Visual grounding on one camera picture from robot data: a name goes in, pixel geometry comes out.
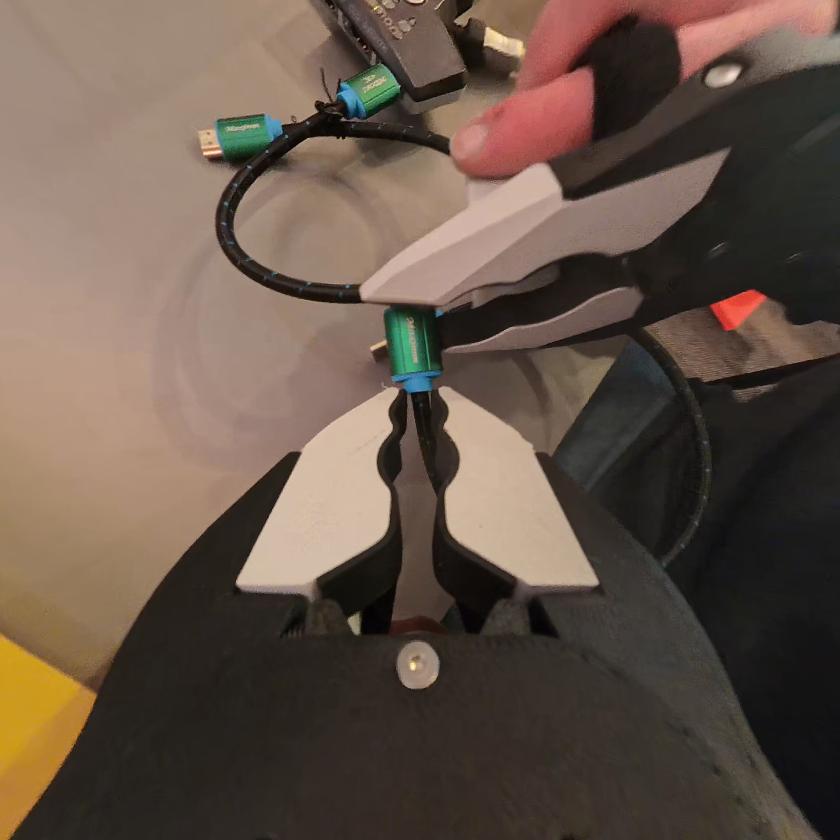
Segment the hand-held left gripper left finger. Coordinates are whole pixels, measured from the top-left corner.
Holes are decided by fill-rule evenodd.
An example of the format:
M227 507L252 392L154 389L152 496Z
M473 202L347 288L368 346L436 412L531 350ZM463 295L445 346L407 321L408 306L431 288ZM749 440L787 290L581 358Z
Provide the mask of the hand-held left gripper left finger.
M403 391L386 388L300 452L236 580L244 593L336 602L362 632L388 632L402 570L395 482Z

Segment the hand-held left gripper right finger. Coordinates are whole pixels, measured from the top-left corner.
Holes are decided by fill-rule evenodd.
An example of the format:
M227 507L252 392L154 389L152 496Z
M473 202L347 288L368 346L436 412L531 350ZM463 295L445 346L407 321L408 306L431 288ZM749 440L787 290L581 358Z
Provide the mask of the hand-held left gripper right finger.
M479 633L500 602L529 609L542 596L597 591L545 454L447 385L431 395L431 431L433 570L463 632Z

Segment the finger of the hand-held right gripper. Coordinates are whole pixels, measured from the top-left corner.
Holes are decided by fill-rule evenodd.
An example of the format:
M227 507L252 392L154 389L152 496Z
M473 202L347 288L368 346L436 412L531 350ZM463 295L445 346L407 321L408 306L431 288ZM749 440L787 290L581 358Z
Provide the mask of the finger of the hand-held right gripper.
M652 243L707 194L729 149L579 199L548 164L497 185L376 271L365 303L441 308L557 260L622 256Z
M513 324L481 340L447 339L446 351L472 354L548 347L624 322L635 315L643 301L644 295L635 287L604 290L551 318Z

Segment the braided HDMI cable green plugs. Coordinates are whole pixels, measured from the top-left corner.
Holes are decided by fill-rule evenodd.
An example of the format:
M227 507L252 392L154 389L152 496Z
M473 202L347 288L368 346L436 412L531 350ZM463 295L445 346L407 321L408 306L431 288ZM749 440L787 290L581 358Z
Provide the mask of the braided HDMI cable green plugs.
M415 415L419 419L417 435L423 462L434 487L437 486L433 467L436 445L433 443L431 399L419 395L432 392L435 379L444 371L438 320L438 315L430 310L388 308L384 312L384 340L380 344L380 351L386 355L391 368L392 381L405 393L412 394ZM694 430L696 484L691 491L695 496L695 505L684 531L659 557L662 565L669 565L695 538L707 510L712 477L711 439L697 395L675 358L645 329L633 332L631 337L664 373L683 403Z
M214 219L219 247L239 273L263 288L304 301L335 305L362 303L359 285L302 280L260 264L239 244L235 216L253 184L306 140L383 140L448 155L450 141L442 134L408 124L372 120L397 103L402 94L394 74L385 65L376 64L339 81L334 97L316 101L315 112L302 121L281 122L268 114L257 113L218 119L212 128L198 133L199 147L206 159L240 165L218 200Z

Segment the black HDMI switch box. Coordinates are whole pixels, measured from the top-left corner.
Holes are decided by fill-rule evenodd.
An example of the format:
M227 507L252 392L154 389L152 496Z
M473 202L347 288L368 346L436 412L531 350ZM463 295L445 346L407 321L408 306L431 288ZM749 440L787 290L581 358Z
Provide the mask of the black HDMI switch box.
M451 27L457 2L310 1L323 23L365 65L383 64L402 90L401 104L424 114L460 99L468 83Z

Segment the yellow plastic bin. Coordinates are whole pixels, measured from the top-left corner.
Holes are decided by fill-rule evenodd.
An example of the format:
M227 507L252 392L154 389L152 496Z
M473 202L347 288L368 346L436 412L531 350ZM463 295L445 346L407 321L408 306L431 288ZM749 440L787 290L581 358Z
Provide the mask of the yellow plastic bin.
M96 694L1 637L1 838L10 838L56 776Z

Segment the person's dark hoodie torso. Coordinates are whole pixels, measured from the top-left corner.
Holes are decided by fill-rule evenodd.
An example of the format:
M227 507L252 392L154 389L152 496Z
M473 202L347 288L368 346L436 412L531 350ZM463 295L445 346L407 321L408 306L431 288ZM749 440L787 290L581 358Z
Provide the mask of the person's dark hoodie torso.
M839 362L701 407L710 499L670 573L755 738L823 838L838 838Z

